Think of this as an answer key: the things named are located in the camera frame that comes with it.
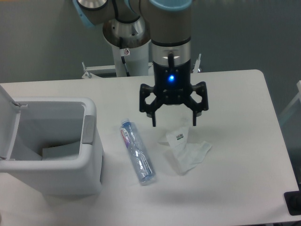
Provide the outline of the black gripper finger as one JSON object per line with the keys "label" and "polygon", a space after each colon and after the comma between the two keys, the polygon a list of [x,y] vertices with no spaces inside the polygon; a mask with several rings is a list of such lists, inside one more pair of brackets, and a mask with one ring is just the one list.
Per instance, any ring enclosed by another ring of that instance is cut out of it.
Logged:
{"label": "black gripper finger", "polygon": [[[197,102],[191,94],[195,92],[197,96],[201,97],[201,101]],[[206,82],[201,81],[196,85],[188,85],[187,89],[184,91],[184,104],[192,110],[192,124],[196,126],[197,117],[199,117],[203,111],[209,109],[208,104],[208,94]]]}
{"label": "black gripper finger", "polygon": [[[155,95],[154,100],[148,104],[146,98],[153,93]],[[157,90],[156,86],[149,86],[147,84],[140,85],[139,91],[139,111],[146,113],[149,118],[152,118],[152,125],[156,127],[156,116],[155,112],[164,104],[163,93]]]}

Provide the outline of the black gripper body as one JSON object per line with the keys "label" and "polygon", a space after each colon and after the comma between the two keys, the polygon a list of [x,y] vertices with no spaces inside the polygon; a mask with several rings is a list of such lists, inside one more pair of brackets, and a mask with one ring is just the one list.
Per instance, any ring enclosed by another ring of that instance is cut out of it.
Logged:
{"label": "black gripper body", "polygon": [[156,96],[153,105],[191,104],[190,61],[168,67],[153,63]]}

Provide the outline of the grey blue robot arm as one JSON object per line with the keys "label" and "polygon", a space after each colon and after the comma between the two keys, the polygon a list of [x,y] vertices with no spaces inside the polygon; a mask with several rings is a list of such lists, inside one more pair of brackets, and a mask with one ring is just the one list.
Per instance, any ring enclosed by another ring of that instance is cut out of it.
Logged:
{"label": "grey blue robot arm", "polygon": [[154,119],[162,105],[185,105],[195,120],[208,110],[205,82],[190,82],[190,0],[76,0],[88,26],[103,35],[124,60],[131,49],[151,43],[154,86],[140,86],[139,110]]}

